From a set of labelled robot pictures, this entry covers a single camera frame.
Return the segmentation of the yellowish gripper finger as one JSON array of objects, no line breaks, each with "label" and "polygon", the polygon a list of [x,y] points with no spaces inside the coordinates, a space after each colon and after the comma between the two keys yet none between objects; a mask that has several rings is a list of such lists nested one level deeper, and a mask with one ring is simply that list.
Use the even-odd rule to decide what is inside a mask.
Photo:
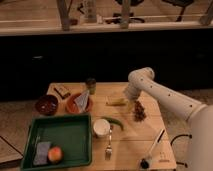
[{"label": "yellowish gripper finger", "polygon": [[128,101],[127,102],[127,113],[134,114],[135,112],[135,101]]}]

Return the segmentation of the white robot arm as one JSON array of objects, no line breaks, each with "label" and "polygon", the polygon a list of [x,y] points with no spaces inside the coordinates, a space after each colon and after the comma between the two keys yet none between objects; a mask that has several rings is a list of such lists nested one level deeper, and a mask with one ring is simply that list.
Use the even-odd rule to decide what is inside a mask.
[{"label": "white robot arm", "polygon": [[137,100],[142,91],[155,98],[190,127],[186,171],[213,171],[213,105],[207,105],[154,81],[152,68],[129,73],[124,94],[129,101]]}]

